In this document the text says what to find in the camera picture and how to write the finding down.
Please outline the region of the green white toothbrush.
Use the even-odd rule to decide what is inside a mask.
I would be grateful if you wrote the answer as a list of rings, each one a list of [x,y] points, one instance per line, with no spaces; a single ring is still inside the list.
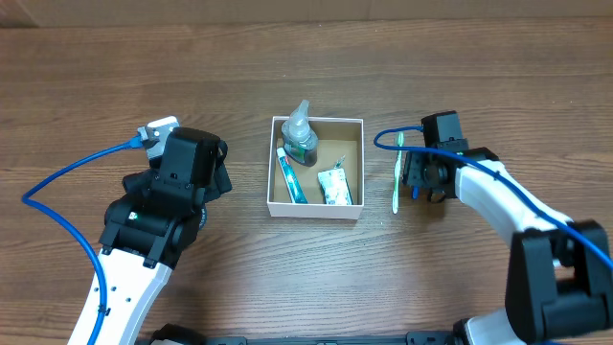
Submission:
[[[392,194],[392,212],[394,215],[398,212],[399,205],[399,187],[400,187],[400,177],[401,177],[401,168],[402,168],[402,151],[397,151],[397,159],[394,166],[394,190]]]

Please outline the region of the white green sachet packet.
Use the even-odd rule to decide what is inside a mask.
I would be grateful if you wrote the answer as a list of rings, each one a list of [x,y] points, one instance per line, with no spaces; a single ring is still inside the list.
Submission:
[[[321,171],[317,178],[327,205],[353,205],[349,181],[343,167],[345,155],[331,169]]]

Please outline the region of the green toothpaste tube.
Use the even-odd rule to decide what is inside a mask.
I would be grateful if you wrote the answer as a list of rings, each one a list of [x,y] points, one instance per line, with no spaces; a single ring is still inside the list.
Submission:
[[[277,148],[278,162],[284,177],[284,183],[288,190],[290,201],[298,204],[308,204],[307,198],[302,190],[300,182],[291,164],[289,163],[284,148]]]

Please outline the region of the clear soap bottle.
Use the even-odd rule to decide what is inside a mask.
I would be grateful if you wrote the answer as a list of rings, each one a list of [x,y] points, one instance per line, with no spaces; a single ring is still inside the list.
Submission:
[[[312,167],[317,162],[319,139],[309,124],[309,101],[302,100],[282,124],[286,154],[297,163]]]

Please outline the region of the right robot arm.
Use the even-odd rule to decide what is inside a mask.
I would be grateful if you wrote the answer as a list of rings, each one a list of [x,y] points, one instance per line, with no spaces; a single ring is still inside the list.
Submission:
[[[402,181],[475,210],[510,248],[504,307],[458,322],[453,344],[545,344],[612,326],[612,261],[605,230],[548,207],[487,148],[471,149],[459,116],[422,118],[424,145]]]

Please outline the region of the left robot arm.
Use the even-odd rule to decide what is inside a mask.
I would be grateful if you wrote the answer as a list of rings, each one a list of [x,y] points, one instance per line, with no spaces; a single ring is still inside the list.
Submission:
[[[132,344],[182,252],[207,221],[206,205],[231,191],[218,136],[179,127],[159,142],[162,152],[143,172],[124,177],[124,196],[104,215],[94,280],[72,344]]]

